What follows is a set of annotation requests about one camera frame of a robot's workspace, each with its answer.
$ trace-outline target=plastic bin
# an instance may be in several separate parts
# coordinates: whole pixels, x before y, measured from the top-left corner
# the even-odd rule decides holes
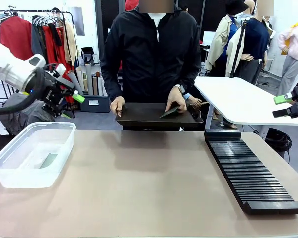
[[[74,144],[73,123],[29,125],[0,151],[0,183],[7,188],[50,187]]]

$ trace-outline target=beige garment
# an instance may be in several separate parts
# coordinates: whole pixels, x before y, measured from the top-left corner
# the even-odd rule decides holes
[[[232,19],[226,15],[222,18],[219,26],[215,32],[214,38],[211,43],[210,51],[207,61],[205,62],[205,69],[211,71],[215,66],[215,61],[220,57],[224,51],[224,47],[228,42],[228,36],[230,33],[230,26],[233,24]]]
[[[74,29],[71,24],[67,21],[65,22],[66,25],[66,33],[68,36],[69,48],[66,41],[66,34],[64,33],[64,51],[65,51],[65,60],[66,62],[71,62],[72,65],[75,63],[75,57],[77,57],[77,48],[76,48],[76,41],[74,36]]]
[[[232,69],[233,69],[233,64],[234,64],[234,59],[235,59],[235,55],[236,55],[236,51],[237,51],[237,45],[239,42],[239,38],[240,35],[242,33],[242,28],[239,28],[239,30],[234,34],[234,36],[231,38],[231,40],[228,43],[228,48],[227,48],[227,64],[226,64],[226,77],[229,77]],[[241,43],[241,48],[239,50],[239,54],[237,57],[237,62],[236,62],[236,67],[234,72],[236,71],[239,62],[241,60],[242,54],[243,54],[243,50],[244,50],[244,41],[245,41],[245,31],[243,34],[243,39],[242,39],[242,43]]]

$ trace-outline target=red sweater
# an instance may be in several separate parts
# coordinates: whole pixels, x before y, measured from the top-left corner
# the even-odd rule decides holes
[[[139,0],[126,0],[125,10],[130,11],[134,9],[139,3]]]
[[[33,56],[31,50],[31,23],[13,16],[0,26],[0,43],[8,47],[11,53],[22,60]]]

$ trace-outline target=pink jacket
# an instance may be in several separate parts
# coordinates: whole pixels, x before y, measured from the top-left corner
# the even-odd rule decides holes
[[[285,40],[290,38],[288,55],[298,60],[298,26],[289,28],[281,33],[278,38],[278,46],[280,49],[286,46]]]

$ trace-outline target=black hat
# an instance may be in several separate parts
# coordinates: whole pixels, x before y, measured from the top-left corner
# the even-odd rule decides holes
[[[248,9],[248,5],[243,0],[227,0],[226,13],[229,15],[237,15]]]

